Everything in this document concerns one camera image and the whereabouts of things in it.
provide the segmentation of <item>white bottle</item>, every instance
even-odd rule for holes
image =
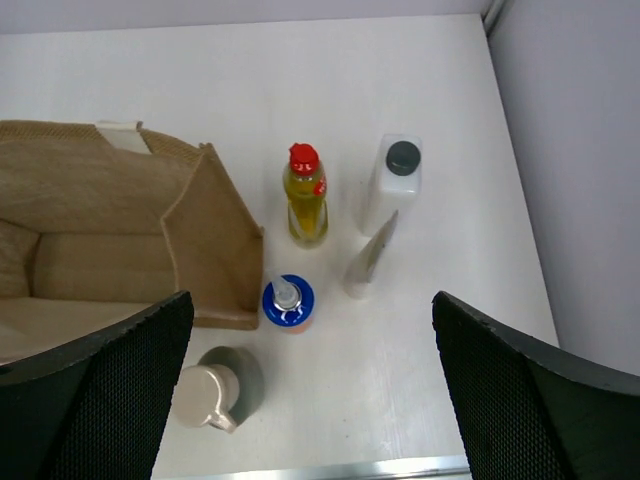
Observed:
[[[415,136],[382,137],[376,163],[365,194],[360,230],[372,236],[397,210],[415,201],[422,185],[422,141]]]

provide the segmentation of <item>yellow oil bottle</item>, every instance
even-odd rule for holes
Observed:
[[[295,143],[284,169],[284,191],[289,199],[289,233],[304,248],[320,245],[327,236],[327,179],[315,149]]]

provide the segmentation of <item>white tabletop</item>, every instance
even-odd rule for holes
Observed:
[[[0,86],[2,118],[141,119],[211,141],[266,228],[267,263],[316,289],[303,335],[194,330],[185,365],[245,346],[267,397],[233,435],[170,417],[157,477],[462,454],[431,327],[439,290],[557,343],[478,16],[0,36]],[[387,132],[422,138],[423,192],[377,294],[356,302],[339,278],[366,242],[351,213]],[[330,235],[315,251],[287,237],[293,142],[327,168]]]

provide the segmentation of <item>white pump nozzle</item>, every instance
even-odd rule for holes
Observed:
[[[300,303],[300,291],[296,286],[273,270],[269,270],[267,274],[273,285],[274,302],[283,310],[295,308]]]

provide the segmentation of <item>gray wall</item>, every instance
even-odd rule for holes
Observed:
[[[0,34],[484,13],[491,0],[0,0]]]
[[[514,0],[490,46],[561,345],[640,374],[640,1]]]

